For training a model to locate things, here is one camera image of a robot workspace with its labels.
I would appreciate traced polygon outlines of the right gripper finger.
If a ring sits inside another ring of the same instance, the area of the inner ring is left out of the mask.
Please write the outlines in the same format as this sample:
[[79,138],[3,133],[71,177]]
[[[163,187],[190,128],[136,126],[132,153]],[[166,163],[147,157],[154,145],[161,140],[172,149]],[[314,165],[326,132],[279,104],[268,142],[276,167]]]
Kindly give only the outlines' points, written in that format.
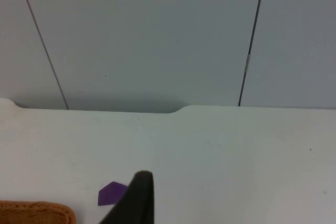
[[150,171],[134,174],[118,203],[100,221],[101,224],[153,224],[154,179]]

